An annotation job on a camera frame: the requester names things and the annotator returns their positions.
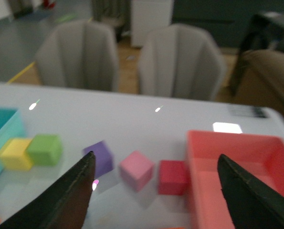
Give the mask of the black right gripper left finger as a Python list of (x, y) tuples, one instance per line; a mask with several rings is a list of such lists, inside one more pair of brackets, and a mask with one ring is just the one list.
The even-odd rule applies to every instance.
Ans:
[(0, 229), (80, 229), (84, 225), (95, 155), (90, 151), (36, 199), (0, 224)]

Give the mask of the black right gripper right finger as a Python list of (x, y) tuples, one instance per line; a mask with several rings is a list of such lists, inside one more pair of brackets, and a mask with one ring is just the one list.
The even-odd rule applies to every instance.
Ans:
[(284, 197), (225, 154), (218, 159), (221, 190), (236, 229), (284, 229)]

